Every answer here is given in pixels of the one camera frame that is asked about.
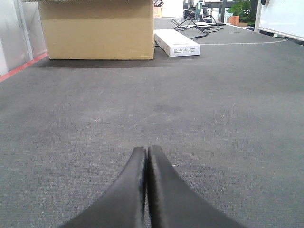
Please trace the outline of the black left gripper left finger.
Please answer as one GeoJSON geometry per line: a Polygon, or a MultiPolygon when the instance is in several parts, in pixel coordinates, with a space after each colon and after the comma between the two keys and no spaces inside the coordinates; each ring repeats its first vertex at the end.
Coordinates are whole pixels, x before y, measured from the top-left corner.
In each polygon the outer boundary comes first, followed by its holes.
{"type": "Polygon", "coordinates": [[[62,228],[143,228],[146,149],[135,147],[117,179],[62,228]]]}

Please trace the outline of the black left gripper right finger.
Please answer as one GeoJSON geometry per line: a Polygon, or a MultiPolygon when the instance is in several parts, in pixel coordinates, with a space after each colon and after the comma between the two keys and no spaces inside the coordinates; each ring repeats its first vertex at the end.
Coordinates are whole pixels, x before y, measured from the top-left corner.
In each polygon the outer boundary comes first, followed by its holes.
{"type": "Polygon", "coordinates": [[[153,228],[242,228],[181,178],[160,146],[148,148],[147,195],[153,228]]]}

